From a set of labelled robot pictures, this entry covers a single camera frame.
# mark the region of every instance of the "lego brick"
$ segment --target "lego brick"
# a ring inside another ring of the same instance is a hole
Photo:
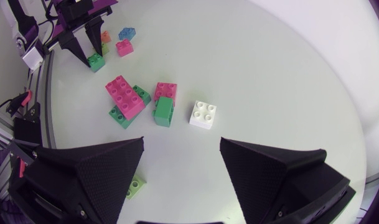
[[[98,71],[101,67],[105,65],[105,60],[101,55],[97,53],[93,54],[92,56],[89,56],[87,60],[93,72]]]
[[[126,194],[126,198],[132,199],[132,197],[139,192],[139,190],[142,188],[144,184],[146,184],[145,180],[140,178],[138,175],[134,174],[133,180],[131,181],[131,184],[129,185],[129,189]]]
[[[189,123],[201,128],[210,129],[213,126],[217,107],[201,101],[196,101]]]
[[[161,83],[158,82],[156,90],[154,91],[153,100],[158,100],[161,96],[165,96],[173,99],[173,105],[175,106],[175,94],[177,93],[177,84],[174,83]]]
[[[110,39],[109,32],[106,30],[103,33],[101,33],[101,41],[104,43],[109,43],[112,40]]]
[[[119,40],[128,39],[131,40],[135,36],[135,29],[134,28],[124,28],[119,33]]]
[[[141,97],[121,75],[109,82],[105,88],[126,119],[131,120],[145,108]]]
[[[139,97],[141,97],[141,99],[144,101],[145,106],[147,106],[149,104],[149,102],[151,101],[151,96],[149,95],[149,93],[147,93],[146,91],[144,91],[143,89],[141,89],[137,85],[135,85],[133,87],[133,89],[139,95]],[[127,120],[124,117],[124,115],[121,113],[121,111],[119,110],[119,108],[117,106],[114,106],[112,108],[112,110],[109,111],[109,115],[113,119],[115,119],[115,121],[117,121],[117,123],[119,123],[124,129],[127,129],[128,126],[134,121],[134,119],[139,114],[135,115],[131,120]]]
[[[123,57],[127,54],[130,54],[134,51],[133,46],[131,45],[130,41],[128,39],[124,39],[121,42],[116,43],[117,52],[119,53],[120,57]]]
[[[150,94],[147,91],[141,89],[139,86],[135,85],[133,87],[133,90],[139,95],[139,97],[141,97],[141,99],[144,101],[145,106],[151,101]]]
[[[157,125],[170,127],[173,112],[172,98],[162,96],[156,100],[156,110],[152,115]]]
[[[108,45],[106,43],[102,42],[101,46],[102,46],[102,55],[109,53],[109,48],[108,48]]]
[[[127,129],[128,126],[134,121],[134,119],[138,116],[135,115],[131,120],[127,120],[123,114],[120,112],[117,106],[114,106],[112,110],[109,111],[110,116],[115,119],[124,129]]]

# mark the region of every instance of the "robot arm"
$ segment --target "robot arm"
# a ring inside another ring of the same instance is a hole
[[[39,27],[34,17],[25,15],[19,0],[1,0],[2,10],[12,28],[12,38],[16,42],[19,55],[31,70],[40,67],[44,54],[49,54],[56,44],[68,49],[87,67],[90,64],[73,33],[85,27],[87,36],[96,52],[102,55],[101,25],[102,15],[112,13],[110,6],[116,0],[51,0],[57,11],[57,34],[51,41],[43,43],[39,40]]]
[[[12,28],[19,56],[30,69],[35,70],[43,61],[42,43],[39,40],[39,26],[34,17],[27,16],[19,0],[1,0],[2,11]]]

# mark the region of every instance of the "stacked lego bricks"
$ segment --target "stacked lego bricks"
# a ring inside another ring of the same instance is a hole
[[[157,83],[153,100],[156,110],[152,112],[154,121],[159,126],[170,127],[172,114],[175,107],[175,95],[177,94],[177,84]]]

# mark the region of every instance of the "blue lego brick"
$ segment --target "blue lego brick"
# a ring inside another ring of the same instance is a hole
[[[134,28],[124,28],[119,33],[119,40],[128,39],[131,40],[135,36],[135,29]]]

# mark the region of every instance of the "white backdrop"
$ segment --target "white backdrop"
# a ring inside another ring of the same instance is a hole
[[[357,108],[367,177],[379,172],[379,21],[366,0],[251,0],[303,36],[341,79]]]

